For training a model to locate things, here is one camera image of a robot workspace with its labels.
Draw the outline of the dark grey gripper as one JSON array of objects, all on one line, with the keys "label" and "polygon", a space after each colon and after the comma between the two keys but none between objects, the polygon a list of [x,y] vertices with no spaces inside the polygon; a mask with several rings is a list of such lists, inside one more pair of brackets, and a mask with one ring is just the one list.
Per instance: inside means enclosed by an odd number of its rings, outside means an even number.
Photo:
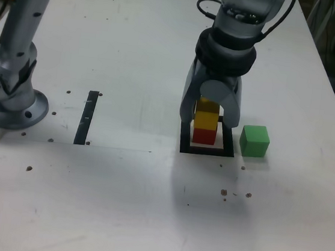
[{"label": "dark grey gripper", "polygon": [[214,73],[195,58],[186,78],[179,110],[183,123],[192,121],[194,105],[200,93],[223,108],[226,127],[238,126],[241,119],[241,77]]}]

